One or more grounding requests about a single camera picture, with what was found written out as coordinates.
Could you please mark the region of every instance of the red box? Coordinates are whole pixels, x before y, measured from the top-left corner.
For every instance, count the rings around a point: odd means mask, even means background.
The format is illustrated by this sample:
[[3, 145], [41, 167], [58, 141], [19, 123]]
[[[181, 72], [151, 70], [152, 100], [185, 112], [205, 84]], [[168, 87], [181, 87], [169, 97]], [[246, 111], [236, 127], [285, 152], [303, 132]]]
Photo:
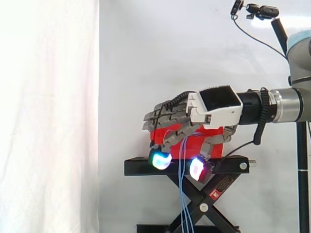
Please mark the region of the red box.
[[[155, 131], [155, 143], [156, 144], [162, 144], [164, 137], [170, 133], [171, 131], [178, 130], [180, 124], [172, 125], [170, 127], [164, 128], [164, 129], [156, 129]], [[207, 137], [219, 135], [224, 133], [223, 127], [220, 127], [217, 130], [206, 130], [202, 126], [199, 128], [197, 133], [201, 133], [202, 135], [196, 136], [192, 135], [189, 136], [186, 143], [186, 159], [191, 159], [194, 157], [197, 157], [201, 151], [201, 146]], [[150, 139], [152, 140], [154, 138], [154, 131], [150, 133]], [[181, 142], [178, 142], [176, 145], [171, 147], [171, 155], [173, 159], [179, 158], [179, 148], [180, 148]], [[213, 147], [211, 158], [221, 158], [223, 153], [223, 144], [216, 144]]]

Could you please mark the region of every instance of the metal screw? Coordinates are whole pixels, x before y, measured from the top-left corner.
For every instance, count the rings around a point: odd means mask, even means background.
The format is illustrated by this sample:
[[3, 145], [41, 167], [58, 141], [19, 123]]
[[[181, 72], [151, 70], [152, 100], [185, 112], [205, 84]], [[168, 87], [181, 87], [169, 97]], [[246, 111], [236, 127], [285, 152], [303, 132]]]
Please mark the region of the metal screw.
[[208, 205], [207, 205], [206, 203], [202, 203], [202, 204], [200, 205], [200, 210], [201, 210], [202, 212], [207, 212], [207, 211], [208, 211]]
[[240, 168], [241, 168], [242, 170], [247, 169], [247, 163], [240, 163]]

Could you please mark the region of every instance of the black cable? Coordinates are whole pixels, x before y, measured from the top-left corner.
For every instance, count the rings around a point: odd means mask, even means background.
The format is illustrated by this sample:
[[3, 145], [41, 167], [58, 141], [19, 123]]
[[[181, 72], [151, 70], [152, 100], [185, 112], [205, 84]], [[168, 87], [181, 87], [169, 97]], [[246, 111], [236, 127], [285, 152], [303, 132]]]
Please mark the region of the black cable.
[[228, 154], [226, 154], [224, 157], [222, 157], [221, 161], [216, 165], [216, 167], [213, 170], [218, 171], [220, 169], [220, 166], [222, 165], [223, 161], [226, 159], [226, 157], [232, 155], [234, 152], [236, 152], [239, 149], [246, 147], [247, 145], [252, 144], [252, 143], [254, 143], [254, 142], [253, 141], [246, 142], [246, 143], [240, 145], [239, 147], [236, 147], [234, 150], [230, 151]]
[[249, 36], [250, 38], [252, 38], [253, 40], [256, 40], [257, 42], [271, 48], [272, 50], [274, 50], [275, 52], [277, 52], [278, 54], [280, 54], [283, 58], [285, 58], [287, 60], [287, 57], [284, 56], [281, 52], [279, 52], [277, 49], [273, 48], [271, 45], [268, 45], [267, 43], [261, 41], [261, 40], [258, 40], [257, 38], [253, 37], [252, 35], [250, 35], [249, 33], [247, 33], [246, 31], [244, 31], [236, 22], [236, 20], [238, 19], [238, 16], [235, 15], [235, 16], [232, 16], [231, 19], [233, 20], [234, 24], [238, 27], [238, 29], [240, 29], [245, 35]]
[[224, 157], [223, 157], [223, 159], [224, 158], [226, 158], [226, 157], [228, 157], [228, 156], [230, 156], [230, 155], [232, 155], [234, 152], [236, 152], [237, 150], [239, 150], [239, 149], [241, 149], [241, 148], [243, 148], [243, 147], [245, 147], [245, 146], [247, 146], [247, 145], [249, 145], [249, 144], [252, 144], [252, 143], [254, 143], [253, 141], [249, 141], [249, 142], [246, 142], [246, 143], [244, 143], [243, 145], [240, 145], [239, 147], [236, 147], [234, 150], [232, 150], [232, 151], [230, 151], [228, 154], [226, 154]]
[[153, 136], [153, 139], [150, 143], [150, 147], [152, 147], [155, 144], [156, 129], [157, 129], [157, 125], [159, 122], [159, 118], [161, 117], [161, 112], [162, 112], [163, 108], [165, 108], [166, 110], [172, 109], [173, 107], [177, 106], [181, 101], [188, 98], [189, 93], [194, 93], [194, 92], [195, 91], [184, 91], [184, 92], [180, 93], [178, 96], [176, 96], [174, 99], [162, 104], [162, 106], [159, 110], [159, 113], [156, 117], [156, 120], [155, 120], [154, 136]]
[[256, 146], [261, 144], [261, 137], [264, 131], [264, 128], [267, 123], [267, 118], [269, 115], [269, 107], [270, 107], [270, 98], [269, 92], [265, 87], [260, 89], [260, 97], [261, 97], [261, 112], [259, 116], [259, 122], [254, 133], [253, 142]]

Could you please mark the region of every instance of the black pole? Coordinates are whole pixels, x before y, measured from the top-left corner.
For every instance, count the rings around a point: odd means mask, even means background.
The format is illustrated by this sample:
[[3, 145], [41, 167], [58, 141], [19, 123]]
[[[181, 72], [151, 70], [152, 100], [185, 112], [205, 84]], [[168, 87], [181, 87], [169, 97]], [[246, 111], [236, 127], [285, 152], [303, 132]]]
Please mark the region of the black pole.
[[284, 55], [287, 57], [287, 35], [279, 18], [271, 21], [273, 30], [277, 36], [277, 39], [282, 47]]
[[296, 129], [298, 155], [299, 227], [300, 233], [309, 233], [309, 182], [306, 122], [298, 122], [296, 124]]
[[[273, 30], [287, 57], [287, 35], [279, 18], [271, 21]], [[310, 233], [307, 124], [297, 122], [298, 202], [300, 233]]]

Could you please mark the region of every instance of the white wall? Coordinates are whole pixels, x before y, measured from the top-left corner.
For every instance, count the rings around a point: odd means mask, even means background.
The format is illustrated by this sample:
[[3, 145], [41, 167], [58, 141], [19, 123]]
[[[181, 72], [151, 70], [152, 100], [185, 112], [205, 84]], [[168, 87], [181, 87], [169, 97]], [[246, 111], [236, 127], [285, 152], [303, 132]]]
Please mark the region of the white wall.
[[[286, 17], [309, 16], [311, 10], [308, 0], [255, 2], [277, 6]], [[137, 223], [169, 224], [180, 211], [178, 189], [168, 178], [123, 175], [125, 159], [149, 151], [142, 119], [155, 104], [185, 90], [222, 84], [236, 91], [288, 86], [286, 61], [234, 26], [232, 4], [233, 0], [101, 2], [102, 233], [134, 233]], [[272, 29], [252, 26], [245, 15], [240, 13], [240, 25], [281, 51]], [[286, 28], [288, 34], [302, 29]], [[250, 140], [255, 127], [239, 127], [225, 151]], [[256, 159], [257, 167], [242, 175], [216, 206], [242, 232], [298, 232], [295, 124], [267, 125], [262, 145], [248, 146], [240, 154]]]

